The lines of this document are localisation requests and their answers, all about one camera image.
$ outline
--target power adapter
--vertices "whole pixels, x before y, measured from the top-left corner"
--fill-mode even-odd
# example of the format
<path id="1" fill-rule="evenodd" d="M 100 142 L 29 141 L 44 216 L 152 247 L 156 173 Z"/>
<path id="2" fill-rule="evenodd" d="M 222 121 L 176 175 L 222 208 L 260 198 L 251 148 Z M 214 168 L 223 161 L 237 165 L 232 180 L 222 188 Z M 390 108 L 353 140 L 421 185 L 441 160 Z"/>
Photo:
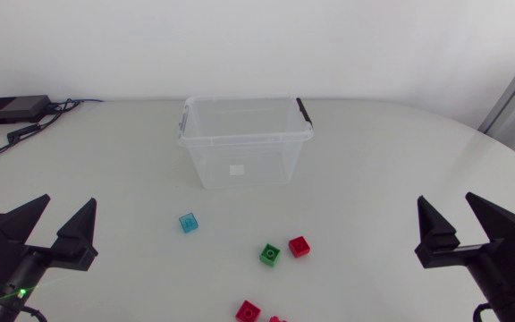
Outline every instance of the power adapter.
<path id="1" fill-rule="evenodd" d="M 46 115 L 45 107 L 50 103 L 47 95 L 0 97 L 0 124 L 37 123 Z"/>

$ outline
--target white table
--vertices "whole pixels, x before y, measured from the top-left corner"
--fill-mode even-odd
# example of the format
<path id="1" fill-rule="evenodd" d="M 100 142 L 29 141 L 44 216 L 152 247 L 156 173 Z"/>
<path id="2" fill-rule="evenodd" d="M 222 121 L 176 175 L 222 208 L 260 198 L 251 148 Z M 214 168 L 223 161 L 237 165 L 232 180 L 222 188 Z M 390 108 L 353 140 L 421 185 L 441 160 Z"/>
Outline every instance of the white table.
<path id="1" fill-rule="evenodd" d="M 90 270 L 51 268 L 28 301 L 49 321 L 234 321 L 249 300 L 261 322 L 452 322 L 485 302 L 466 268 L 420 266 L 417 197 L 462 244 L 487 242 L 464 195 L 515 212 L 504 145 L 405 106 L 306 100 L 315 136 L 290 184 L 208 191 L 175 142 L 182 104 L 85 103 L 0 156 L 0 212 L 52 198 L 28 244 L 50 246 L 98 202 Z M 17 127 L 0 125 L 0 145 Z M 199 229 L 185 234 L 190 211 Z M 295 259 L 301 235 L 312 251 Z M 258 258 L 268 242 L 282 249 L 275 267 Z"/>

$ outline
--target cable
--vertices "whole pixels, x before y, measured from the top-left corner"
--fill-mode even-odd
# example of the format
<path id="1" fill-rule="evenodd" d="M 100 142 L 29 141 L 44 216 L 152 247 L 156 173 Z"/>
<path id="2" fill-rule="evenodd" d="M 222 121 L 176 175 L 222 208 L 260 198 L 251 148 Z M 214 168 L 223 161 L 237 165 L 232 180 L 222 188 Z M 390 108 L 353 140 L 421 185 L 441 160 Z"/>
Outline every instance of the cable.
<path id="1" fill-rule="evenodd" d="M 472 315 L 472 322 L 482 322 L 482 317 L 480 316 L 480 313 L 482 313 L 485 309 L 491 309 L 492 307 L 488 303 L 480 304 L 478 307 L 474 310 L 474 314 Z"/>
<path id="2" fill-rule="evenodd" d="M 51 106 L 51 109 L 50 110 L 47 109 L 47 111 L 48 112 L 53 111 L 53 113 L 52 113 L 52 114 L 54 114 L 53 118 L 50 121 L 48 121 L 47 123 L 40 124 L 40 129 L 37 131 L 29 133 L 29 134 L 25 135 L 24 137 L 17 136 L 17 137 L 12 138 L 12 140 L 10 140 L 9 144 L 2 146 L 0 148 L 0 154 L 5 152 L 8 148 L 16 145 L 17 143 L 41 133 L 45 128 L 47 128 L 49 125 L 51 125 L 56 120 L 58 120 L 59 117 L 61 117 L 61 115 L 63 115 L 64 113 L 70 112 L 73 108 L 75 108 L 76 106 L 80 105 L 80 103 L 85 102 L 85 101 L 104 102 L 103 100 L 100 100 L 100 99 L 70 99 L 69 98 L 61 103 L 51 103 L 47 107 L 47 108 L 49 108 Z"/>
<path id="3" fill-rule="evenodd" d="M 39 322 L 46 322 L 46 318 L 40 311 L 30 308 L 28 306 L 24 306 L 21 311 L 29 313 L 32 317 L 37 318 Z"/>

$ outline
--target transparent plastic box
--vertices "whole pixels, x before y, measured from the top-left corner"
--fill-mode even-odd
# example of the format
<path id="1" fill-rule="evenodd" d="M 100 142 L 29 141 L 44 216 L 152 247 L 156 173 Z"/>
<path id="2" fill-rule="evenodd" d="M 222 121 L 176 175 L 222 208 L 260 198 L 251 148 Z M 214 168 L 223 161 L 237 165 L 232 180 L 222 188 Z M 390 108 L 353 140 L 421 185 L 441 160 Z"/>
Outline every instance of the transparent plastic box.
<path id="1" fill-rule="evenodd" d="M 313 126 L 299 98 L 190 97 L 178 143 L 207 189 L 288 183 Z"/>

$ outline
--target black cable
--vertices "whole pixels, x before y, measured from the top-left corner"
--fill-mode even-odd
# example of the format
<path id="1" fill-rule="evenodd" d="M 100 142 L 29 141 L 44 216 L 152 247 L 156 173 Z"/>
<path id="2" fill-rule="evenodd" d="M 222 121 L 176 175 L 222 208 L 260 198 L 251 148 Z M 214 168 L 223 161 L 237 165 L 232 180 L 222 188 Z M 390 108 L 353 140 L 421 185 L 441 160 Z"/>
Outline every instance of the black cable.
<path id="1" fill-rule="evenodd" d="M 29 313 L 32 317 L 37 318 L 39 322 L 46 322 L 46 318 L 40 311 L 30 308 L 28 306 L 24 306 L 23 309 L 21 309 L 23 312 Z"/>
<path id="2" fill-rule="evenodd" d="M 100 101 L 98 99 L 87 99 L 88 101 Z M 70 112 L 73 108 L 75 108 L 76 106 L 80 105 L 80 103 L 84 102 L 85 100 L 81 100 L 81 99 L 67 99 L 66 101 L 62 102 L 62 103 L 52 103 L 52 105 L 55 105 L 55 106 L 63 106 L 61 107 L 58 111 L 56 111 L 57 113 L 53 115 L 53 118 L 48 121 L 47 123 L 43 123 L 40 125 L 40 129 L 37 130 L 37 131 L 34 131 L 22 138 L 16 138 L 16 140 L 13 140 L 11 141 L 9 144 L 5 145 L 5 146 L 2 146 L 0 148 L 0 154 L 5 152 L 8 148 L 14 146 L 15 144 L 23 141 L 23 140 L 26 140 L 34 135 L 37 135 L 39 133 L 41 133 L 46 127 L 48 127 L 49 125 L 51 125 L 52 123 L 54 123 L 56 120 L 59 119 L 59 117 L 61 117 L 61 115 L 63 115 L 64 113 L 67 113 L 67 112 Z"/>
<path id="3" fill-rule="evenodd" d="M 480 317 L 480 313 L 482 313 L 485 309 L 491 309 L 492 307 L 488 303 L 480 304 L 474 310 L 474 314 L 472 315 L 472 322 L 482 322 L 482 317 Z"/>

